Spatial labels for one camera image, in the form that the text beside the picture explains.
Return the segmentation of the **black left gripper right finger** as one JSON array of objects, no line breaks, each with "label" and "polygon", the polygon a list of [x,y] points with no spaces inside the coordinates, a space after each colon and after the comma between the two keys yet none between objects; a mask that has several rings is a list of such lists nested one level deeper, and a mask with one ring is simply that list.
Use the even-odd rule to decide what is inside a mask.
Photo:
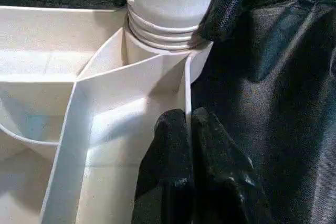
[{"label": "black left gripper right finger", "polygon": [[196,223],[273,223],[251,160],[214,113],[192,114]]}]

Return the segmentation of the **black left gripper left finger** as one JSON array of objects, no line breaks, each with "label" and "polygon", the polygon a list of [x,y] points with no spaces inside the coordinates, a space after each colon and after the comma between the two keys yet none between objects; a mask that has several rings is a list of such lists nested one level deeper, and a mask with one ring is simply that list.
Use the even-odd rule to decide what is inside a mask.
[{"label": "black left gripper left finger", "polygon": [[136,184],[134,223],[192,222],[194,175],[183,110],[158,118]]}]

